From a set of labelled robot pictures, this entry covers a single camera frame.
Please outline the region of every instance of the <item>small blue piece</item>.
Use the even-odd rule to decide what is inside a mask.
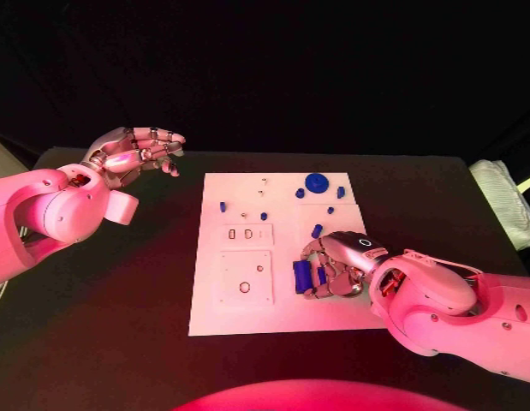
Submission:
[[[320,281],[320,285],[326,283],[326,273],[322,267],[318,267],[318,280]]]
[[[312,238],[318,238],[320,236],[320,232],[322,232],[322,226],[316,224],[313,226]]]
[[[310,173],[305,177],[305,187],[316,194],[329,189],[329,179],[319,173]]]
[[[305,290],[313,288],[312,266],[306,259],[293,262],[294,293],[303,294]]]

